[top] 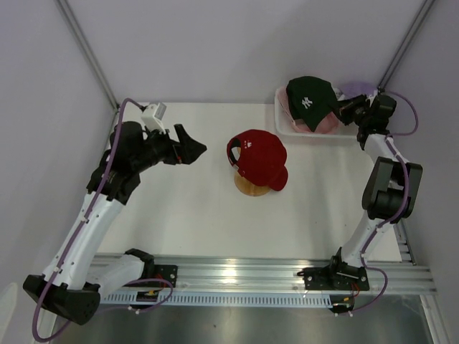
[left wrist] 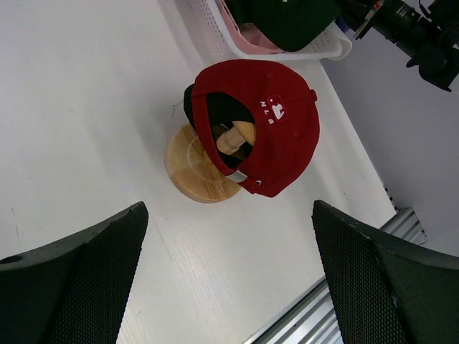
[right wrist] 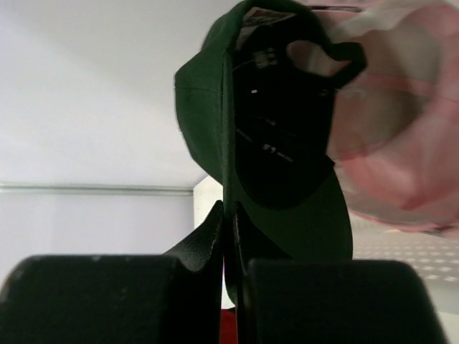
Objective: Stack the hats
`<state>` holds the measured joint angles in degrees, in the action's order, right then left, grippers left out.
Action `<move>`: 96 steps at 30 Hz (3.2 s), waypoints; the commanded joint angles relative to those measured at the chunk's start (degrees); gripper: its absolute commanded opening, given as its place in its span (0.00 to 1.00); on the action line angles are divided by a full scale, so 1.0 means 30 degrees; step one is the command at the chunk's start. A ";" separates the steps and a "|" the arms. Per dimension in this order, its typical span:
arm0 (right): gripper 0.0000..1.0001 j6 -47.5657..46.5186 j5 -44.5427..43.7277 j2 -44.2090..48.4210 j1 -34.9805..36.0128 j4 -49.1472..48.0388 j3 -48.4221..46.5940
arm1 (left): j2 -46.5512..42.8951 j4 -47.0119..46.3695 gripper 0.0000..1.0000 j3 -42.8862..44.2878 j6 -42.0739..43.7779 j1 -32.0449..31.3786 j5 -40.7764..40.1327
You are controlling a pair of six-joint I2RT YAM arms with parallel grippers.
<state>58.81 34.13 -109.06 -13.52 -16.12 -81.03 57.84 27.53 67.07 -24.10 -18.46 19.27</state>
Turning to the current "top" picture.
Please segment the dark green NY baseball cap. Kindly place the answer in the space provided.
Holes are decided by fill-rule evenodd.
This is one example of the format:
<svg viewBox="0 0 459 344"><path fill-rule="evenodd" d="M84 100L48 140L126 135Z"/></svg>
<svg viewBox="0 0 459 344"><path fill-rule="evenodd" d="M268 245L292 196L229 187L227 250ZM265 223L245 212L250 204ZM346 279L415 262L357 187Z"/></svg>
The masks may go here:
<svg viewBox="0 0 459 344"><path fill-rule="evenodd" d="M316 131L322 120L339 107L330 82L313 76L292 79L286 86L288 107L294 120L302 120Z"/></svg>

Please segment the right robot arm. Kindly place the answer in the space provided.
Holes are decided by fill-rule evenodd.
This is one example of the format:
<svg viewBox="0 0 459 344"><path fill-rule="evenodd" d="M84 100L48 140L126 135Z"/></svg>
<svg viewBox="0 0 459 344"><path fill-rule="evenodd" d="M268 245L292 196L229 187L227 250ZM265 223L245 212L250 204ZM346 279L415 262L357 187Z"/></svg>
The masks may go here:
<svg viewBox="0 0 459 344"><path fill-rule="evenodd" d="M364 214L350 240L331 258L327 281L334 289L358 286L367 290L367 260L391 225L413 211L422 178L422 166L409 162L396 148L388 129L397 102L377 94L341 100L335 110L344 124L355 124L356 139L374 167L364 188Z"/></svg>

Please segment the wooden hat stand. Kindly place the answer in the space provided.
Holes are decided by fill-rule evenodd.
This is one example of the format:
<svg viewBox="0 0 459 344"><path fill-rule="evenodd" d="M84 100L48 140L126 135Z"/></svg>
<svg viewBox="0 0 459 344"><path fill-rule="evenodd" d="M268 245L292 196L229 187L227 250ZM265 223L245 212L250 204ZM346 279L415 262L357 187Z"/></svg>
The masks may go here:
<svg viewBox="0 0 459 344"><path fill-rule="evenodd" d="M243 175L240 174L240 167L233 165L235 169L234 182L237 189L246 196L264 196L271 192L269 184L270 160L269 157L260 152L252 152L246 148L236 145L231 147L231 153L238 160L240 155L243 158Z"/></svg>

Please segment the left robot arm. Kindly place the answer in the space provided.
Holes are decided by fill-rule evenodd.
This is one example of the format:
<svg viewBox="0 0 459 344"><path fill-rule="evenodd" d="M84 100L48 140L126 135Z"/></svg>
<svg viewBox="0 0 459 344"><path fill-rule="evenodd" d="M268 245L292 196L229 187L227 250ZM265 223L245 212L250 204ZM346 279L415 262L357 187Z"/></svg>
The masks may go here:
<svg viewBox="0 0 459 344"><path fill-rule="evenodd" d="M84 325L104 297L130 283L147 287L154 281L154 257L140 249L127 250L94 275L89 269L106 232L139 187L140 174L158 163L190 165L207 150L183 125L176 124L174 130L176 140L134 121L115 126L65 242L43 273L24 281L24 291L39 308Z"/></svg>

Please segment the red LA baseball cap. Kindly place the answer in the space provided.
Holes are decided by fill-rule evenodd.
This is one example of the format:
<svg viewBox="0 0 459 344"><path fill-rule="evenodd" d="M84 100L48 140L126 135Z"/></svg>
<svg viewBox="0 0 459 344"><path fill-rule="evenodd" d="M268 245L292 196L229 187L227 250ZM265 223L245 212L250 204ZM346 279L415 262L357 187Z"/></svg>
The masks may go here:
<svg viewBox="0 0 459 344"><path fill-rule="evenodd" d="M288 182L287 150L278 136L258 129L231 138L227 158L237 173L256 186L282 191Z"/></svg>

